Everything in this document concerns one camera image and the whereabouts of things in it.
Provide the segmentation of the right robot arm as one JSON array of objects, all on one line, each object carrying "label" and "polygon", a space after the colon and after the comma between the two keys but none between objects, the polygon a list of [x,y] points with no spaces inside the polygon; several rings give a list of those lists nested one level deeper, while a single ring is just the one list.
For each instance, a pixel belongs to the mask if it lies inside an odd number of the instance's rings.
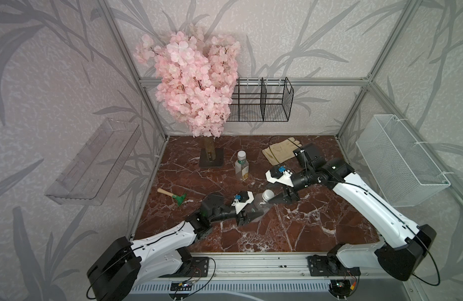
[{"label": "right robot arm", "polygon": [[339,275],[339,268],[380,268],[397,280],[409,280],[429,255],[436,231],[428,224],[419,226],[398,212],[342,158],[327,161],[314,144],[296,148],[294,155],[302,167],[299,173],[283,166],[266,172],[269,183],[283,187],[270,203],[293,203],[300,199],[299,191],[321,184],[351,204],[381,236],[377,243],[335,246],[327,254],[330,272]]}]

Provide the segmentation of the beige work glove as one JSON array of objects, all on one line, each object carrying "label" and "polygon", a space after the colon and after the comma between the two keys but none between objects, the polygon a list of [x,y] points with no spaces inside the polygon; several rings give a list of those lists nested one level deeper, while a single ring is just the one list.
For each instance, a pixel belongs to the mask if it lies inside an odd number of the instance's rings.
[{"label": "beige work glove", "polygon": [[262,150],[262,153],[271,165],[276,166],[293,158],[295,156],[294,150],[299,147],[302,147],[301,142],[294,137],[290,137],[282,142],[272,144]]}]

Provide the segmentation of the white bottle cap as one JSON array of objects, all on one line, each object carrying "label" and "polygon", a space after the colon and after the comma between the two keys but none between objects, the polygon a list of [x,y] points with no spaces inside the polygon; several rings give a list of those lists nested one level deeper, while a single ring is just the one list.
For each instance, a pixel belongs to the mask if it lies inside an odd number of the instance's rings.
[{"label": "white bottle cap", "polygon": [[261,198],[265,201],[265,202],[269,202],[272,198],[275,197],[275,193],[270,190],[270,189],[266,189],[262,194],[261,194]]},{"label": "white bottle cap", "polygon": [[246,152],[241,150],[241,151],[238,152],[237,156],[238,156],[239,161],[243,161],[243,160],[246,159]]}]

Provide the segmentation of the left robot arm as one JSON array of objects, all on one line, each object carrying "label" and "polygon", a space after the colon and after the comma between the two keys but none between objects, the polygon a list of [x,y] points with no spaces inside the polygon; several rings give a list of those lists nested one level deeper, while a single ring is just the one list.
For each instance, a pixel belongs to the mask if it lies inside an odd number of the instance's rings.
[{"label": "left robot arm", "polygon": [[242,191],[230,205],[220,193],[207,195],[201,206],[176,226],[141,240],[120,237],[89,268],[89,300],[123,300],[137,285],[172,275],[191,260],[187,247],[206,238],[214,223],[233,219],[238,226],[258,221],[269,209],[272,191]]}]

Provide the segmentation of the aluminium mounting rail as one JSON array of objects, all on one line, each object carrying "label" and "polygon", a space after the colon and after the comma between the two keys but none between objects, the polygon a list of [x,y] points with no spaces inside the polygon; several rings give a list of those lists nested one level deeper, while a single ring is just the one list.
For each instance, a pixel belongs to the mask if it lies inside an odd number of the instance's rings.
[{"label": "aluminium mounting rail", "polygon": [[192,257],[210,257],[215,280],[296,280],[311,278],[310,252],[220,253],[192,252]]}]

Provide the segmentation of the clear bottle with yellow label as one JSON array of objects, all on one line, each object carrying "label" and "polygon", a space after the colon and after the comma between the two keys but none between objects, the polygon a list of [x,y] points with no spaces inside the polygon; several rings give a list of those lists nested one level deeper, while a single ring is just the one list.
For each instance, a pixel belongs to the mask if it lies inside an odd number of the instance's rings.
[{"label": "clear bottle with yellow label", "polygon": [[246,181],[249,176],[249,162],[247,159],[239,161],[238,157],[235,162],[235,176],[240,181]]}]

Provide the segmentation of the clear bottle with blue label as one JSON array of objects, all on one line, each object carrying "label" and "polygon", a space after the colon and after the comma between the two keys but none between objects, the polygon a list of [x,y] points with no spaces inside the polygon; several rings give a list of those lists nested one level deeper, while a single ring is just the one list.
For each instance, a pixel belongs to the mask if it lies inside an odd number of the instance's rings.
[{"label": "clear bottle with blue label", "polygon": [[251,212],[252,213],[260,213],[261,215],[265,215],[271,208],[271,204],[268,203],[266,199],[265,193],[261,193],[256,195],[253,203],[251,204]]}]

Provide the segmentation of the pink artificial blossom tree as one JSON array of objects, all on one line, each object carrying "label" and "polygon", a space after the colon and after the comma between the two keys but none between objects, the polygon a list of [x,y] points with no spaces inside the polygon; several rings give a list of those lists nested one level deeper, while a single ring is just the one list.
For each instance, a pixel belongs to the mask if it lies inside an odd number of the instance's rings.
[{"label": "pink artificial blossom tree", "polygon": [[135,48],[137,62],[148,65],[153,61],[156,76],[161,78],[157,101],[176,121],[186,124],[193,137],[203,138],[208,162],[217,158],[214,140],[223,133],[231,114],[240,51],[241,44],[233,36],[206,40],[200,28],[190,34],[173,32],[164,46],[145,34]]}]

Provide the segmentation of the clear acrylic wall shelf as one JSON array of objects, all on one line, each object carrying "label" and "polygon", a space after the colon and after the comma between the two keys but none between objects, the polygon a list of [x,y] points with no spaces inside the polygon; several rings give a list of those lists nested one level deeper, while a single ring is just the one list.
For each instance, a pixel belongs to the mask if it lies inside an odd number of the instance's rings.
[{"label": "clear acrylic wall shelf", "polygon": [[138,124],[105,119],[45,196],[58,204],[100,206],[141,135]]}]

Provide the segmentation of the white mesh basket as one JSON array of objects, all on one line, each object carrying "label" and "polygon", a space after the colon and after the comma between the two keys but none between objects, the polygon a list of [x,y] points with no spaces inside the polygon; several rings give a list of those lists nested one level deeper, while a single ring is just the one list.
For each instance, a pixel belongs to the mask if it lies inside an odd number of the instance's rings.
[{"label": "white mesh basket", "polygon": [[416,206],[451,183],[396,115],[374,115],[356,142],[385,200]]}]

